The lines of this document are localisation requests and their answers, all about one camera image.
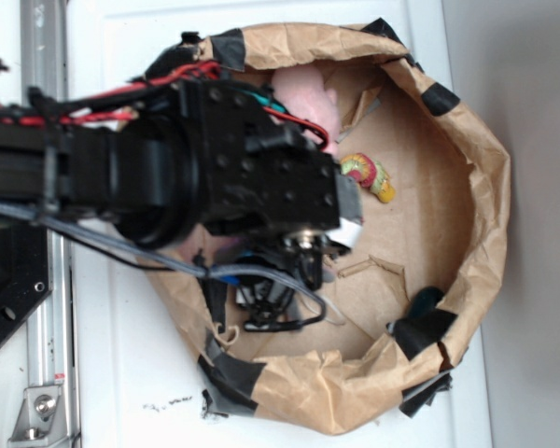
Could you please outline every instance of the yellow toy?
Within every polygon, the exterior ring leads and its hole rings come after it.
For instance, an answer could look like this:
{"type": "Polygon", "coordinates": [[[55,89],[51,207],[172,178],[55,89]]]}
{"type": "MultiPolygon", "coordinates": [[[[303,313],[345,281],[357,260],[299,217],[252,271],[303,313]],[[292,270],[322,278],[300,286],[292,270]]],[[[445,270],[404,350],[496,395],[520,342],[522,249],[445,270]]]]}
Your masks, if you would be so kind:
{"type": "Polygon", "coordinates": [[[370,189],[382,203],[389,203],[394,199],[396,190],[390,184],[390,175],[380,162],[358,152],[343,157],[340,166],[343,175],[353,177],[361,187],[370,189]]]}

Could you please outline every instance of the red wire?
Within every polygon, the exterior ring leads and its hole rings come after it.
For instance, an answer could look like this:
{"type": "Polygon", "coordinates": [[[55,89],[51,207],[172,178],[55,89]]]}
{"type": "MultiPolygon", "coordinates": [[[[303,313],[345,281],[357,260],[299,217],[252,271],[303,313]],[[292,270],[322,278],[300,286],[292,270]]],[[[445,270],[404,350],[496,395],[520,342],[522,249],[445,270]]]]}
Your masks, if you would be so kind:
{"type": "MultiPolygon", "coordinates": [[[[96,112],[82,117],[62,117],[61,124],[84,124],[95,121],[129,121],[134,119],[133,112],[96,112]]],[[[46,124],[42,117],[22,117],[19,123],[24,126],[43,126],[46,124]]]]}
{"type": "Polygon", "coordinates": [[[308,129],[309,131],[311,131],[312,133],[317,135],[319,138],[322,139],[322,144],[321,144],[320,150],[323,151],[326,148],[326,146],[328,145],[328,142],[329,142],[328,131],[326,131],[321,126],[319,126],[315,123],[312,123],[311,121],[309,121],[307,119],[300,119],[299,117],[295,117],[294,115],[285,114],[284,112],[280,112],[280,111],[275,110],[275,109],[273,109],[271,107],[268,107],[266,105],[263,107],[263,110],[265,110],[270,115],[274,115],[275,117],[278,117],[279,119],[285,119],[285,120],[288,120],[288,121],[293,121],[295,123],[299,123],[301,126],[305,127],[306,129],[308,129]]]}
{"type": "Polygon", "coordinates": [[[171,82],[178,81],[179,79],[182,79],[182,78],[188,78],[190,76],[198,77],[198,76],[203,75],[203,76],[206,76],[210,79],[218,79],[219,70],[220,70],[220,66],[215,61],[205,61],[205,62],[198,62],[198,63],[195,63],[195,64],[182,65],[182,66],[176,68],[176,70],[174,70],[173,73],[171,73],[170,75],[168,75],[166,77],[157,77],[155,79],[151,79],[148,83],[147,82],[136,81],[133,84],[130,84],[128,86],[119,87],[119,88],[114,89],[112,91],[105,91],[105,92],[99,93],[97,95],[94,95],[90,98],[92,98],[92,99],[103,98],[103,97],[106,97],[106,96],[128,93],[129,91],[140,91],[140,90],[145,89],[147,86],[150,86],[150,85],[151,86],[163,86],[165,84],[170,84],[171,82]]]}

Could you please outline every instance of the bolt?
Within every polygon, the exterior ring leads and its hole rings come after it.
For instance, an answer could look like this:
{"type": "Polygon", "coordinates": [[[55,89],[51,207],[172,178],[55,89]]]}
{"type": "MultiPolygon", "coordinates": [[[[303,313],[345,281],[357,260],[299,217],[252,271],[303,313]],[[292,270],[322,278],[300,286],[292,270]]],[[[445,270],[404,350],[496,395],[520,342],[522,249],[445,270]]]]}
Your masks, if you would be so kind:
{"type": "Polygon", "coordinates": [[[228,157],[226,157],[224,154],[220,154],[216,157],[216,165],[218,166],[218,168],[227,168],[229,163],[230,161],[228,160],[228,157]]]}
{"type": "Polygon", "coordinates": [[[222,92],[219,89],[213,87],[209,90],[209,98],[214,103],[219,103],[220,101],[222,101],[222,92]]]}
{"type": "Polygon", "coordinates": [[[246,171],[248,173],[252,173],[253,170],[255,169],[255,163],[253,163],[253,161],[251,161],[249,159],[243,159],[241,161],[241,168],[243,168],[243,171],[246,171]]]}
{"type": "Polygon", "coordinates": [[[280,171],[289,173],[290,170],[292,170],[292,164],[290,163],[290,161],[282,161],[280,163],[280,171]]]}
{"type": "Polygon", "coordinates": [[[331,170],[327,166],[322,166],[319,173],[322,175],[322,177],[328,179],[329,175],[331,175],[331,170]]]}
{"type": "Polygon", "coordinates": [[[47,416],[48,413],[56,409],[56,400],[50,395],[41,395],[35,400],[35,410],[41,415],[47,416]]]}
{"type": "Polygon", "coordinates": [[[39,432],[38,427],[30,427],[29,429],[25,430],[25,439],[28,441],[34,441],[35,439],[39,439],[41,437],[41,432],[39,432]]]}
{"type": "Polygon", "coordinates": [[[237,107],[245,107],[246,105],[246,98],[244,95],[241,94],[236,94],[234,95],[234,105],[236,105],[237,107]]]}
{"type": "Polygon", "coordinates": [[[334,198],[331,194],[328,193],[324,195],[324,204],[329,207],[332,207],[334,205],[334,198]]]}

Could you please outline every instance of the white wall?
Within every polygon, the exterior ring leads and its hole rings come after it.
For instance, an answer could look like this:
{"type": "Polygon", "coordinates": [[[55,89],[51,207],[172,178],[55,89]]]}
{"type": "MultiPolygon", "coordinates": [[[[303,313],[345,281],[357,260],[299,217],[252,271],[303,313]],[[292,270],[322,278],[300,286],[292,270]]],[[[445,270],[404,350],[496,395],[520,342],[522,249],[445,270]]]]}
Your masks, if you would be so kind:
{"type": "Polygon", "coordinates": [[[504,286],[483,324],[496,448],[560,446],[560,0],[443,0],[455,91],[513,162],[504,286]]]}

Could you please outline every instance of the black mounting plate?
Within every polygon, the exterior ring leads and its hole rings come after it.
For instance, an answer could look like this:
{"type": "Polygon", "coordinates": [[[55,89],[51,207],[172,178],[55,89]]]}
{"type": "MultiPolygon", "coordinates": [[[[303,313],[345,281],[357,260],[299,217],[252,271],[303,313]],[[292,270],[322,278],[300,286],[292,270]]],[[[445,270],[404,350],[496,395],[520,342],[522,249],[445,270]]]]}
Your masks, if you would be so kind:
{"type": "Polygon", "coordinates": [[[47,231],[26,224],[0,229],[0,347],[50,291],[47,231]]]}

